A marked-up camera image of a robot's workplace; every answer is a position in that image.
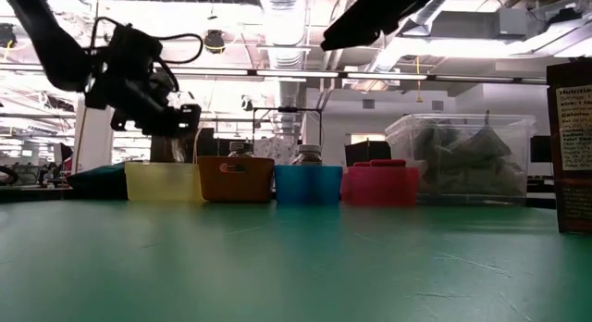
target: bottle cap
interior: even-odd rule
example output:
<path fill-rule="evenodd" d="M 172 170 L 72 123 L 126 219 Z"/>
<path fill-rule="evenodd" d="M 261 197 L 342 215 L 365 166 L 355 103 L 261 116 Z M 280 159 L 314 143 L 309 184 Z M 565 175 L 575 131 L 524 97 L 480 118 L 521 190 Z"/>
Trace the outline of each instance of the bottle cap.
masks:
<path fill-rule="evenodd" d="M 321 153 L 321 146 L 320 145 L 313 145 L 313 144 L 302 144 L 298 146 L 298 153 L 301 152 L 311 152 L 311 153 Z"/>

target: black equipment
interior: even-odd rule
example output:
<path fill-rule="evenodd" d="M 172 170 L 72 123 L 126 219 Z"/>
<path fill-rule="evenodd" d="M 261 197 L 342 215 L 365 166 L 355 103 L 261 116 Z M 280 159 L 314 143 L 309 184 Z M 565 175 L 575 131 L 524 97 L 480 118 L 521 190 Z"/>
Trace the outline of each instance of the black equipment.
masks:
<path fill-rule="evenodd" d="M 7 0 L 22 27 L 31 37 L 35 52 L 47 79 L 56 88 L 67 92 L 85 93 L 89 108 L 115 108 L 111 122 L 114 130 L 125 130 L 133 120 L 142 133 L 155 136 L 178 137 L 197 130 L 202 109 L 198 105 L 184 105 L 180 109 L 168 106 L 167 96 L 179 91 L 179 82 L 167 62 L 160 55 L 160 41 L 181 37 L 200 40 L 197 59 L 204 48 L 199 35 L 181 34 L 156 38 L 131 25 L 98 18 L 92 29 L 90 48 L 82 48 L 74 38 L 57 24 L 45 0 Z M 95 47 L 99 22 L 116 25 L 106 47 Z M 154 72 L 154 63 L 161 71 Z"/>

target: clear plastic storage container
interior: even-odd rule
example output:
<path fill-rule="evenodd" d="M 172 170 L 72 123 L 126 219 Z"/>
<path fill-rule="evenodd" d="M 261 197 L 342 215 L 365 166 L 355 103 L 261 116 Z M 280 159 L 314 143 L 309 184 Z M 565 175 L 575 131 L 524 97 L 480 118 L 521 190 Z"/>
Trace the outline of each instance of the clear plastic storage container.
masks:
<path fill-rule="evenodd" d="M 439 202 L 456 196 L 454 203 L 520 204 L 535 122 L 519 115 L 409 115 L 386 134 L 392 158 L 419 168 L 420 194 Z"/>

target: wall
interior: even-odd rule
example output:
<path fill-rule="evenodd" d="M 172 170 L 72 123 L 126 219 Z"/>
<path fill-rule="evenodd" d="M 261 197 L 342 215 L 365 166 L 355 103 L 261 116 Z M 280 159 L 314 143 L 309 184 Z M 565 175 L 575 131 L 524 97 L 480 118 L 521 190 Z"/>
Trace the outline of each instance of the wall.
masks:
<path fill-rule="evenodd" d="M 319 91 L 307 90 L 307 105 L 315 107 Z M 444 111 L 454 112 L 455 99 L 444 91 L 421 92 L 423 102 L 417 102 L 415 91 L 402 93 L 335 90 L 323 112 L 323 160 L 332 166 L 346 166 L 345 148 L 353 133 L 385 133 L 385 128 L 404 114 L 432 112 L 432 101 L 444 101 Z M 375 100 L 375 109 L 362 109 L 363 99 Z M 303 122 L 302 137 L 305 143 L 319 143 L 318 121 L 315 114 L 309 114 Z"/>
<path fill-rule="evenodd" d="M 384 133 L 385 128 L 396 119 L 391 116 L 323 115 L 323 161 L 326 165 L 346 166 L 345 145 L 350 143 L 348 134 Z M 305 131 L 305 143 L 318 143 L 318 125 L 308 120 Z"/>
<path fill-rule="evenodd" d="M 533 115 L 537 136 L 549 136 L 547 86 L 479 84 L 456 97 L 459 113 Z M 529 164 L 529 175 L 551 175 L 549 164 Z"/>

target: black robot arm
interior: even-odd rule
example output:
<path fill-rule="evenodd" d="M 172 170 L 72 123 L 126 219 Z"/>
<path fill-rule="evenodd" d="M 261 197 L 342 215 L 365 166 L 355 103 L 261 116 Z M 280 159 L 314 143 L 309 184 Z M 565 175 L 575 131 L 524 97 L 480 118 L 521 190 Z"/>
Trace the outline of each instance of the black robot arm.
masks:
<path fill-rule="evenodd" d="M 111 121 L 114 130 L 125 130 L 128 120 L 133 120 L 148 135 L 177 137 L 197 130 L 201 115 L 198 105 L 183 105 L 181 109 L 168 106 L 167 96 L 177 92 L 179 84 L 160 58 L 163 46 L 159 39 L 131 25 L 99 18 L 92 38 L 96 36 L 98 22 L 104 20 L 116 25 L 113 37 L 107 47 L 84 49 L 59 27 L 45 0 L 7 2 L 29 34 L 52 85 L 67 92 L 85 92 L 85 105 L 90 108 L 105 109 L 108 105 L 115 108 Z M 181 36 L 200 40 L 194 59 L 199 57 L 204 46 L 201 37 Z M 154 62 L 160 63 L 166 72 L 155 73 Z"/>
<path fill-rule="evenodd" d="M 430 0 L 357 0 L 325 31 L 323 50 L 370 45 L 381 33 L 391 34 L 399 21 Z"/>
<path fill-rule="evenodd" d="M 68 92 L 83 92 L 91 77 L 91 58 L 57 24 L 45 0 L 7 0 L 29 34 L 49 82 Z"/>

